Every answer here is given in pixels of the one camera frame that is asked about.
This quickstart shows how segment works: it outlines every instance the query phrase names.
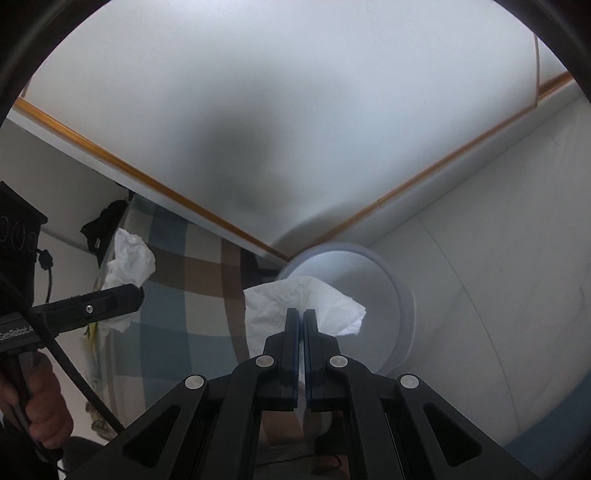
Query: white bowl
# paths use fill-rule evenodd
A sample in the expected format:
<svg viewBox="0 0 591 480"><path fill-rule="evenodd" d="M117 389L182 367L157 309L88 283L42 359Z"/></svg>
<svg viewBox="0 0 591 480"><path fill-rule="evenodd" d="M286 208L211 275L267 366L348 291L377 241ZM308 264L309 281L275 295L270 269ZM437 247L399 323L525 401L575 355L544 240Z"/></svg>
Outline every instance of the white bowl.
<svg viewBox="0 0 591 480"><path fill-rule="evenodd" d="M359 333L337 337L343 355L381 375L406 360L414 336L414 298L380 256L359 245L324 244L298 255L277 280L289 277L317 278L365 307Z"/></svg>

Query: wooden trim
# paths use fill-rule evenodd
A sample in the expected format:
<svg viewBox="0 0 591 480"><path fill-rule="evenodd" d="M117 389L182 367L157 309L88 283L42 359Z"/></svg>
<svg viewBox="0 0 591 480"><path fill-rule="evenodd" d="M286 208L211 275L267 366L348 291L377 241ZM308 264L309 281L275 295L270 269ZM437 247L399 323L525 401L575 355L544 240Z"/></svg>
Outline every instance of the wooden trim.
<svg viewBox="0 0 591 480"><path fill-rule="evenodd" d="M74 132L71 128L65 126L55 118L39 110L36 106L30 104L24 98L17 98L17 101L14 103L14 106L26 113L27 115L30 115L31 117L35 118L43 125L49 127L54 132L62 135L63 137L66 137L72 143L83 148L88 153L95 156L101 162L129 175L133 179L138 180L139 182L143 183L144 185L147 185L148 187L156 190L157 192L166 195L171 200L179 203L180 205L188 208L189 210L192 210L193 212L206 218L210 222L219 225L223 229L226 229L227 231L234 233L235 235L246 240L247 242L252 243L253 245L256 245L259 248L262 248L266 252L269 252L270 254L275 255L278 258L281 258L282 260L289 260L288 255L285 255L282 252L279 252L279 250L276 250L273 247L270 247L269 245L261 242L259 239L246 233L244 230L241 230L237 226L224 220L215 213L206 210L205 208L193 202L192 200L189 200L188 198L182 196L180 193L177 193L173 189L167 187L163 183L160 183L158 180L146 175L137 168L129 165L127 162L124 162L112 153L106 151L104 148L98 146L94 142L91 142L82 135Z"/></svg>
<svg viewBox="0 0 591 480"><path fill-rule="evenodd" d="M561 80L560 82L557 82L557 86L554 86L554 82L556 82L558 79L561 79L562 77L563 77L563 75L552 80L552 82L553 82L552 90L547 93L546 93L546 90L544 90L544 87L546 84L542 85L540 88L540 92L542 92L542 94L540 95L540 99L543 98L544 96L549 95L553 91L557 90L561 86L568 83L570 81L570 79L572 79L572 77L570 77L566 81ZM82 147L84 150L88 151L89 153L91 153L92 155L94 155L100 161L106 163L107 165L124 172L125 174L131 176L135 180L138 180L141 183L144 183L148 187L162 193L163 195L167 196L171 200L194 211L198 215L201 215L202 217L206 218L207 220L228 230L229 232L232 232L235 235L240 236L244 240L252 243L253 245L256 245L257 247L262 248L266 252L269 252L270 254L275 255L276 257L281 258L284 261L289 261L291 259L289 257L289 255L279 252L279 250L276 250L275 248L261 242L259 239L244 232L243 230L239 229L238 227L229 223L228 221L224 220L223 218L219 217L218 215L215 215L214 213L210 212L209 210L206 210L205 208L201 207L200 205L193 202L192 200L189 200L188 198L175 192L174 190L167 187L166 185L160 183L158 180L146 175L145 173L141 172L137 168L129 165L127 162L124 162L120 158L118 158L118 157L114 156L113 154L111 154L110 152L106 151L104 148L96 145L94 142L91 142L87 138L74 132L69 127L65 126L64 124L62 124L58 120L54 119L50 115L47 115L45 112L39 110L37 107L35 107L34 105L27 102L25 99L18 98L17 101L14 103L14 106L17 107L19 110L22 110L24 113L30 115L31 117L35 118L36 120L38 120L39 122L41 122L45 126L49 127L53 131L55 131L56 133L66 137L72 143L75 143L79 147ZM387 193L386 195L384 195L383 197L378 199L376 202L373 202L371 205L360 210L358 213L356 213L355 215L353 215L349 219L345 220L344 222L341 222L340 224L338 224L337 226L335 226L334 228L332 228L328 232L324 233L323 235L318 237L316 240L314 240L309 246L304 248L304 250L306 250L310 247L313 247L315 245L319 245L319 244L325 243L327 241L330 241L333 237L335 237L339 233L347 230L352 225L359 222L362 218L371 214L377 208L380 208L386 202L390 201L393 197L398 196L399 194L401 194L405 190L414 187L416 184L425 180L428 176L432 175L437 170L443 168L448 163L451 163L457 157L464 154L465 152L467 152L471 148L475 147L480 142L495 135L496 133L498 133L500 130L504 129L505 127L507 127L511 123L519 120L524 115L527 115L531 111L535 110L536 106L537 106L537 102L536 102L536 104L531 105L528 108L525 108L521 112L516 113L515 115L508 118L507 120L504 120L503 122L501 122L497 126L490 129L489 131L476 137L471 142L468 142L466 145L460 147L458 150L449 154L447 157L441 159L437 163L433 164L431 167L423 170L421 173L415 175L410 180L404 182L402 185L398 186L397 188L395 188L391 192Z"/></svg>
<svg viewBox="0 0 591 480"><path fill-rule="evenodd" d="M540 102L540 41L538 36L534 34L535 40L535 105L538 106Z"/></svg>
<svg viewBox="0 0 591 480"><path fill-rule="evenodd" d="M447 165L448 163L452 162L457 157L459 157L460 155L464 154L465 152L467 152L471 148L475 147L480 142L482 142L482 141L486 140L487 138L493 136L494 134L498 133L500 130L503 130L505 127L507 127L511 123L519 120L522 116L527 115L528 113L532 112L533 110L535 110L535 108L536 108L535 105L531 105L528 108L522 110L521 112L519 112L519 113L513 115L512 117L508 118L507 120L501 122L496 127L490 129L488 132L485 132L482 135L476 137L471 142L467 143L466 145L464 145L463 147L459 148L455 152L449 154L447 157L445 157L442 160L438 161L437 163L435 163L431 167L427 168L426 170L423 170L421 173L419 173L418 175L414 176L410 180L404 182L402 185L400 185L399 187L395 188L391 192L387 193L386 195L384 195L383 197L381 197L376 202L373 202L368 207L366 207L363 210L361 210L360 212L356 213L355 215L353 215L348 220L345 220L344 222L338 224L333 229L331 229L328 232L324 233L323 235L321 235L320 237L318 237L316 240L314 240L314 242L312 242L304 250L307 250L310 247L314 247L315 245L320 245L320 244L323 244L325 242L330 241L332 238L334 238L339 233L341 233L341 232L349 229L353 224L359 222L362 218L364 218L365 216L369 215L370 213L372 213L377 208L380 208L385 203L389 202L393 197L401 194L402 192L404 192L405 190L408 190L411 187L414 187L419 182L425 180L429 175L432 175L437 170L443 168L445 165Z"/></svg>
<svg viewBox="0 0 591 480"><path fill-rule="evenodd" d="M557 77L553 78L552 80L544 82L542 85L540 85L540 88L538 90L539 100L542 100L546 98L548 95L551 95L556 90L563 87L572 80L574 80L574 78L570 74L570 72L564 72L558 75Z"/></svg>
<svg viewBox="0 0 591 480"><path fill-rule="evenodd" d="M19 95L20 98L25 98L25 95L27 94L27 90L29 89L29 85L31 84L31 81L29 80L27 82L27 84L25 85L25 88L22 89L21 94Z"/></svg>

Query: checkered blanket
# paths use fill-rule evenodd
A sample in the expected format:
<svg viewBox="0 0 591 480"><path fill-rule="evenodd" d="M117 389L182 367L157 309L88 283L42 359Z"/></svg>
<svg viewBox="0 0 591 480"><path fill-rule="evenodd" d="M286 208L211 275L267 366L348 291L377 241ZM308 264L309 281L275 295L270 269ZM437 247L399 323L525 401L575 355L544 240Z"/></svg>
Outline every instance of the checkered blanket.
<svg viewBox="0 0 591 480"><path fill-rule="evenodd" d="M124 333L91 332L88 376L129 425L184 377L229 374L249 355L240 247L139 196L121 227L148 244L156 272L144 284L139 321ZM97 288L112 250L111 245Z"/></svg>

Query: crumpled paper towel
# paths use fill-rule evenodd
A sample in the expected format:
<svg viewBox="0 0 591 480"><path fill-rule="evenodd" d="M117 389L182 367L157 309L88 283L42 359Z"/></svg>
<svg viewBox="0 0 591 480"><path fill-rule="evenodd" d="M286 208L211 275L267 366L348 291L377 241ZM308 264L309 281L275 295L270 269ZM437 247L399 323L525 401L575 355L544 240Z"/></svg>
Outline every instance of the crumpled paper towel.
<svg viewBox="0 0 591 480"><path fill-rule="evenodd" d="M318 331L339 336L359 333L365 307L313 277L286 278L244 291L246 342L251 358L261 355L269 335L285 330L288 308L302 315L316 310Z"/></svg>
<svg viewBox="0 0 591 480"><path fill-rule="evenodd" d="M156 271L156 259L145 242L122 228L115 232L115 258L107 263L107 275L101 290L119 287L128 283L141 287ZM140 310L109 320L98 322L99 331L114 329L123 333L138 319Z"/></svg>

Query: silver rivet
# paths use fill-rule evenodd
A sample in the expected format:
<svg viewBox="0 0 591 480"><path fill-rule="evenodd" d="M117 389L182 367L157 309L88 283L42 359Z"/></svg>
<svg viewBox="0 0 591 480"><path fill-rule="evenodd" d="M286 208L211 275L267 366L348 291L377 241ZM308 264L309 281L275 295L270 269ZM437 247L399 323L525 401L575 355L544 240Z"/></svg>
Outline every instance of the silver rivet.
<svg viewBox="0 0 591 480"><path fill-rule="evenodd" d="M343 355L335 355L330 357L330 364L335 368L346 367L349 361Z"/></svg>
<svg viewBox="0 0 591 480"><path fill-rule="evenodd" d="M185 387L189 390L197 390L198 388L201 388L204 383L205 380L203 380L203 377L200 377L199 375L191 375L185 380Z"/></svg>
<svg viewBox="0 0 591 480"><path fill-rule="evenodd" d="M256 359L256 364L263 368L270 367L274 363L275 359L271 355L261 355Z"/></svg>
<svg viewBox="0 0 591 480"><path fill-rule="evenodd" d="M404 388L417 388L418 387L418 378L415 377L414 375L404 375L401 379L400 379L400 384L404 387Z"/></svg>

